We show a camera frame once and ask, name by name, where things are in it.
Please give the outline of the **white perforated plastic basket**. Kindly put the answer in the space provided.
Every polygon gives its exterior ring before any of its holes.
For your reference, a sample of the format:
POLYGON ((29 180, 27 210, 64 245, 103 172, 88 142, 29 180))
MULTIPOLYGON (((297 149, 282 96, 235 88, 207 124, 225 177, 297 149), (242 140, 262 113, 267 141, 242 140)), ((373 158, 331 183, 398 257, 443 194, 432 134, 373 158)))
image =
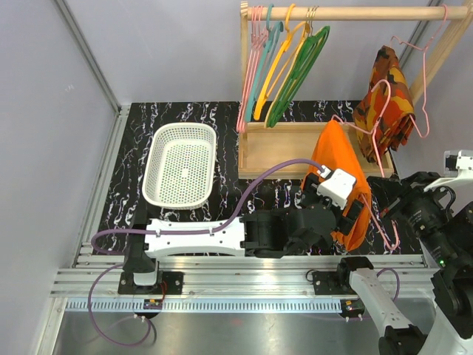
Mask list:
POLYGON ((166 124, 154 134, 143 176, 146 202, 163 209, 191 210, 209 198, 217 134, 206 124, 166 124))

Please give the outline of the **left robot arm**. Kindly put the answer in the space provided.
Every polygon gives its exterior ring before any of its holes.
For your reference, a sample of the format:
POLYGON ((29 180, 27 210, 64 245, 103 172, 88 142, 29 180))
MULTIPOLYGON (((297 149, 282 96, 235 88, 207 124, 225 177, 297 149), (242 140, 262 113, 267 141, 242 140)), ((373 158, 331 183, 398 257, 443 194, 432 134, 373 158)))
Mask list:
POLYGON ((311 173, 304 182, 300 209, 263 210, 209 227, 175 223, 168 231, 153 220, 148 230, 127 238, 118 293, 181 294, 184 274, 160 269, 164 257, 176 254, 281 259, 303 255, 313 247, 326 249, 332 234, 349 234, 361 214, 362 204, 348 200, 355 184, 355 177, 341 169, 326 178, 311 173))

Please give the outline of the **teal plastic hanger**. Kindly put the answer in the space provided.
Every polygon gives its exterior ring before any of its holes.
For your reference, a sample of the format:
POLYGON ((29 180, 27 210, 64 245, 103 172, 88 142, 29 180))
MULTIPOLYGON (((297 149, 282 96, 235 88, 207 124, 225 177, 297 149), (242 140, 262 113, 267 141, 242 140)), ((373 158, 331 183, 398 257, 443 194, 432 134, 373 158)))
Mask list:
POLYGON ((264 42, 261 41, 259 60, 257 62, 256 71, 253 76, 253 84, 251 87, 250 95, 245 110, 245 121, 250 122, 253 112, 253 107, 257 102, 265 78, 270 69, 270 63, 273 59, 276 46, 279 42, 279 37, 284 29, 284 25, 281 21, 277 21, 272 27, 270 27, 270 15, 272 13, 273 4, 269 4, 266 15, 266 32, 268 33, 267 38, 264 42))

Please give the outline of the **camouflage orange trousers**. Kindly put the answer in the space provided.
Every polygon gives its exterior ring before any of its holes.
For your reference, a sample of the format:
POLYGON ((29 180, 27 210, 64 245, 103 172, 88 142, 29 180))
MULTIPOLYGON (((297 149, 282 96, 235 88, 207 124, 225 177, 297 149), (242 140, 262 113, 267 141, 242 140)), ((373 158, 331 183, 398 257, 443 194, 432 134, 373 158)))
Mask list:
MULTIPOLYGON (((413 129, 409 116, 412 115, 415 119, 415 112, 398 57, 393 48, 383 46, 378 51, 372 67, 368 93, 353 112, 353 121, 357 127, 370 131, 381 113, 387 96, 385 83, 370 92, 381 79, 387 79, 392 89, 389 105, 375 134, 376 144, 382 155, 389 149, 396 151, 399 146, 407 144, 413 129)), ((359 131, 356 135, 362 155, 370 163, 375 163, 371 137, 359 131)))

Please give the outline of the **aluminium frame rail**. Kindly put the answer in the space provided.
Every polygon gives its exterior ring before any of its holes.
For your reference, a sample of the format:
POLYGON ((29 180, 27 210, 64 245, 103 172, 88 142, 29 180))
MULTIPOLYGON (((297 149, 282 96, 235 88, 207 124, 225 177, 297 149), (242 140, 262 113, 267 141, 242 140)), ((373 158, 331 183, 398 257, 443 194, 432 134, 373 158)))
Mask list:
POLYGON ((51 297, 67 299, 70 309, 85 309, 89 295, 97 311, 145 311, 147 300, 164 300, 165 312, 202 313, 335 313, 342 291, 315 291, 313 271, 335 271, 338 256, 287 257, 268 260, 244 257, 165 257, 160 270, 167 289, 150 294, 122 294, 125 286, 120 256, 82 254, 72 268, 58 270, 51 297))

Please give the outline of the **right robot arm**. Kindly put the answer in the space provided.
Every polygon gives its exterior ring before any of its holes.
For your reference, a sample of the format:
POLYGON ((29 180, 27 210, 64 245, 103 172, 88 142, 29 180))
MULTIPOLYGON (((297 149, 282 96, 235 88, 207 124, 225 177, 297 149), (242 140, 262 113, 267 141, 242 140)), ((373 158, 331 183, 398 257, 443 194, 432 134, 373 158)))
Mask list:
POLYGON ((380 285, 366 257, 341 259, 335 276, 337 288, 355 292, 379 333, 380 354, 472 353, 472 205, 457 214, 440 199, 453 188, 434 172, 416 172, 404 179, 371 177, 387 192, 380 215, 404 222, 425 245, 439 269, 432 278, 435 321, 422 331, 408 320, 380 285))

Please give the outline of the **pink hangers bundle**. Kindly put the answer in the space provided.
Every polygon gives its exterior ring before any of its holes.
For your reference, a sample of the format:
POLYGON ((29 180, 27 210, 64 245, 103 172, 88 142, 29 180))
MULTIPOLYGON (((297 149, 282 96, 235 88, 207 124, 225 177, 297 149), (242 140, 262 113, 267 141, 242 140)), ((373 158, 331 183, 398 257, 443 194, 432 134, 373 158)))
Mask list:
POLYGON ((246 110, 249 106, 251 89, 255 81, 256 69, 259 63, 262 50, 268 38, 268 31, 262 25, 263 6, 252 7, 251 15, 251 45, 248 59, 245 61, 245 77, 242 86, 242 100, 239 108, 239 115, 236 123, 238 133, 244 133, 247 127, 245 118, 246 110))

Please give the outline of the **yellow plastic hanger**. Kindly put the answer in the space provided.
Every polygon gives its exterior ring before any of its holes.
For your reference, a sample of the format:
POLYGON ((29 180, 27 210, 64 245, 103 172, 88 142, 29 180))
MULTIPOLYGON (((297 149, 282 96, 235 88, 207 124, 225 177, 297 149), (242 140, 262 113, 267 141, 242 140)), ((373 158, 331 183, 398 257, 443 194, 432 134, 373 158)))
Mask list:
POLYGON ((285 20, 282 21, 284 29, 280 34, 279 42, 270 63, 269 72, 262 86, 262 91, 253 107, 252 114, 255 121, 262 120, 263 106, 266 105, 276 85, 281 81, 282 74, 295 58, 299 45, 308 37, 310 32, 306 21, 300 21, 295 27, 290 27, 290 17, 295 8, 296 4, 292 3, 285 12, 285 20))

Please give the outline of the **wooden clothes rack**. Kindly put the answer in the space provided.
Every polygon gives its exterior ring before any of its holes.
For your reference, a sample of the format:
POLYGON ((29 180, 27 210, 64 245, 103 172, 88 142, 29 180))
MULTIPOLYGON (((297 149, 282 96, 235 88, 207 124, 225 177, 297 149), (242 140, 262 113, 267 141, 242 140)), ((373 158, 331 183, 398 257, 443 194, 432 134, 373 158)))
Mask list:
MULTIPOLYGON (((273 7, 270 20, 285 20, 288 7, 273 7)), ((262 18, 266 18, 268 7, 264 7, 262 18)), ((296 7, 290 21, 436 21, 443 20, 444 9, 437 7, 319 7, 313 15, 306 7, 296 7)), ((247 2, 240 5, 241 57, 244 72, 248 59, 248 22, 252 8, 247 2)), ((430 84, 456 44, 472 23, 472 2, 448 7, 446 29, 426 57, 426 83, 430 84)), ((423 97, 421 72, 409 88, 412 99, 418 102, 423 97)), ((320 132, 322 122, 283 122, 267 129, 261 122, 249 123, 244 133, 239 134, 238 173, 241 179, 254 179, 266 169, 295 158, 310 158, 320 132)))

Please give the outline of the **green plastic hanger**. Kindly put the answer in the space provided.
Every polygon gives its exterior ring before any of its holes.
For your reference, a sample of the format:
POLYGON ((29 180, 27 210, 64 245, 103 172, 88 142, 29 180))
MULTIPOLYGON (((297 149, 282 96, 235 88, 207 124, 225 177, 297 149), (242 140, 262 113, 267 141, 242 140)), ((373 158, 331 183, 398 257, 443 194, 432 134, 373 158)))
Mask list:
POLYGON ((299 45, 293 63, 268 109, 266 128, 274 128, 282 118, 323 50, 329 34, 330 26, 323 26, 299 45))

